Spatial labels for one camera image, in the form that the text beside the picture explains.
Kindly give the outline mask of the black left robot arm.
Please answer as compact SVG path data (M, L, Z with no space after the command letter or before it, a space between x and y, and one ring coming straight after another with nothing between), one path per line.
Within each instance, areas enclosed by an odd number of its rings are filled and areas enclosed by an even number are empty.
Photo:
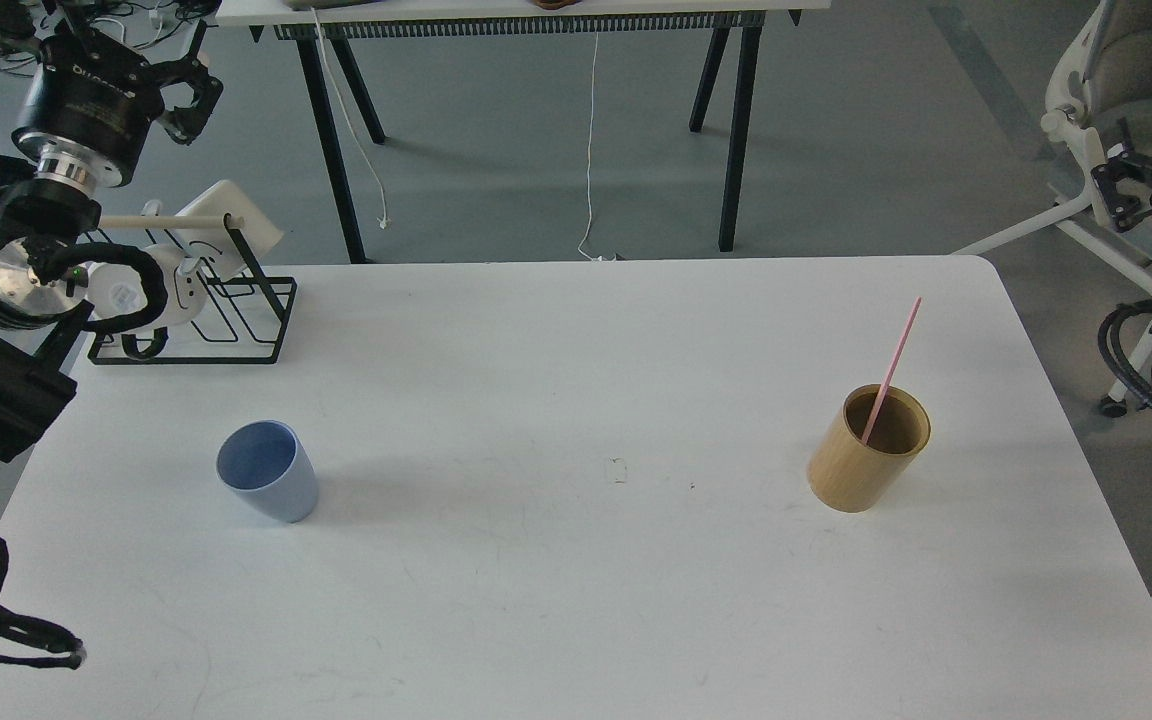
M182 55L151 61L94 28L81 1L46 1L44 15L50 32L26 5L0 1L0 56L36 65L15 156L0 154L0 465L76 397L61 367L81 334L128 334L164 313L146 251L83 236L101 217L94 194L132 181L151 128L188 145L221 94L198 55L205 18Z

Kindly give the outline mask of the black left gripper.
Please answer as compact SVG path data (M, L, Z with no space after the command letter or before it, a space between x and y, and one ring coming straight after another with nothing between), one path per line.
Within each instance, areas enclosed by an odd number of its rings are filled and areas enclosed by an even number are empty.
M223 94L223 82L197 56L160 65L159 88L132 79L141 55L124 46L116 17L124 1L41 1L38 69L20 109L14 146L38 160L68 149L91 162L97 184L131 183L151 124L192 145ZM184 85L189 103L165 109L160 88Z

